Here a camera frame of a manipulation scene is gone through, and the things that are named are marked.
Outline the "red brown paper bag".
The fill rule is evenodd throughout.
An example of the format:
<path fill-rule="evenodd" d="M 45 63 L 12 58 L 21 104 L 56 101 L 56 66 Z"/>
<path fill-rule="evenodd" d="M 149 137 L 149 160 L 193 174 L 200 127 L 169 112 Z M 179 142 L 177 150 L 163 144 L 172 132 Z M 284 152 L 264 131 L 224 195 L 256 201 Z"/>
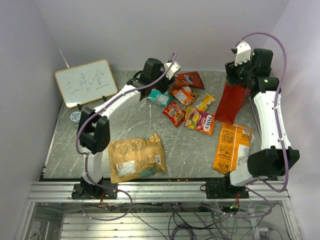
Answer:
<path fill-rule="evenodd" d="M 215 112 L 215 119 L 222 123 L 233 125 L 238 112 L 246 102 L 245 89 L 240 85 L 230 85 L 225 82 L 223 94 Z"/>

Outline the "teal white snack packet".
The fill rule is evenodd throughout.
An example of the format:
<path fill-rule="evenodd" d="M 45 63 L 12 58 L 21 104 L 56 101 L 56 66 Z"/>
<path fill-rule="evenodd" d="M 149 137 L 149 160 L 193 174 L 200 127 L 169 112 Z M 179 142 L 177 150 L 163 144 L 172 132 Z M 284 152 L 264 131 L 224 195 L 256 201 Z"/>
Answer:
<path fill-rule="evenodd" d="M 157 89 L 152 89 L 147 99 L 161 107 L 167 107 L 173 96 L 169 93 L 161 93 Z"/>

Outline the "large orange cracker bag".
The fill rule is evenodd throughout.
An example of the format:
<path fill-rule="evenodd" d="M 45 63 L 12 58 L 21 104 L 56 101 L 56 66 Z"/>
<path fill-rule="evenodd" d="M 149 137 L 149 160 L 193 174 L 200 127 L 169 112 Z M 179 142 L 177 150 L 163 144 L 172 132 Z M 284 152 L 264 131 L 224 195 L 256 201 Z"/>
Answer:
<path fill-rule="evenodd" d="M 221 174 L 227 174 L 247 162 L 253 131 L 238 124 L 222 123 L 221 126 L 212 168 Z"/>

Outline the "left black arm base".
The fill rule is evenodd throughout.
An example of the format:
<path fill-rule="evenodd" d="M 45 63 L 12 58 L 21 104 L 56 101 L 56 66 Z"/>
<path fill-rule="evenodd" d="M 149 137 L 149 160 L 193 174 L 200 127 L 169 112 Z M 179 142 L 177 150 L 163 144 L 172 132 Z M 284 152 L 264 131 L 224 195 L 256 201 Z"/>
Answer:
<path fill-rule="evenodd" d="M 109 178 L 104 177 L 97 183 L 107 189 L 94 185 L 81 177 L 79 183 L 73 186 L 71 198 L 73 200 L 101 199 L 102 197 L 107 200 L 115 200 L 117 198 L 118 185 L 116 183 L 111 183 Z"/>

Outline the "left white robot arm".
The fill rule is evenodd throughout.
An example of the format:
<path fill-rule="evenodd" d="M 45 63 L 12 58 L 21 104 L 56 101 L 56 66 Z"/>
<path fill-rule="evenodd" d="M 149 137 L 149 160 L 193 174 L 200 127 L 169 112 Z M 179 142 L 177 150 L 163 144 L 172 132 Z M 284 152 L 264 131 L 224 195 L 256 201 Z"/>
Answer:
<path fill-rule="evenodd" d="M 181 69 L 173 53 L 166 63 L 148 58 L 124 87 L 105 103 L 92 109 L 83 108 L 77 129 L 75 149 L 84 157 L 84 172 L 80 183 L 85 194 L 96 199 L 102 193 L 102 154 L 111 140 L 110 121 L 123 114 L 132 105 L 148 97 L 153 89 L 164 93 Z"/>

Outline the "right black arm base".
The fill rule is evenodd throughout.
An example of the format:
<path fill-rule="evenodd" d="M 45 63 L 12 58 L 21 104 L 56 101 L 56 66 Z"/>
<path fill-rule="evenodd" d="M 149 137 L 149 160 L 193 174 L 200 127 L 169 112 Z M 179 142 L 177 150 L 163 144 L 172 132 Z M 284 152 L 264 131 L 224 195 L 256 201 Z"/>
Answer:
<path fill-rule="evenodd" d="M 233 186 L 230 181 L 230 173 L 223 177 L 210 178 L 199 188 L 205 192 L 207 199 L 248 199 L 249 192 L 244 186 Z"/>

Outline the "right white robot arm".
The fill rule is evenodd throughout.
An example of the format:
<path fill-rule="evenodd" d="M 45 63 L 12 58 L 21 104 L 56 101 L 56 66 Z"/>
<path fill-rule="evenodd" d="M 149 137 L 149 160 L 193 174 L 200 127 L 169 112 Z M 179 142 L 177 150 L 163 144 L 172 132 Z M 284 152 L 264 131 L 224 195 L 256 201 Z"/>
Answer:
<path fill-rule="evenodd" d="M 248 157 L 246 165 L 232 171 L 229 181 L 220 186 L 221 194 L 233 197 L 238 187 L 270 177 L 284 177 L 287 182 L 290 168 L 299 160 L 300 152 L 293 149 L 287 136 L 281 110 L 280 80 L 272 77 L 273 52 L 251 49 L 242 43 L 232 49 L 235 60 L 225 64 L 228 83 L 249 91 L 257 110 L 261 131 L 261 150 Z"/>

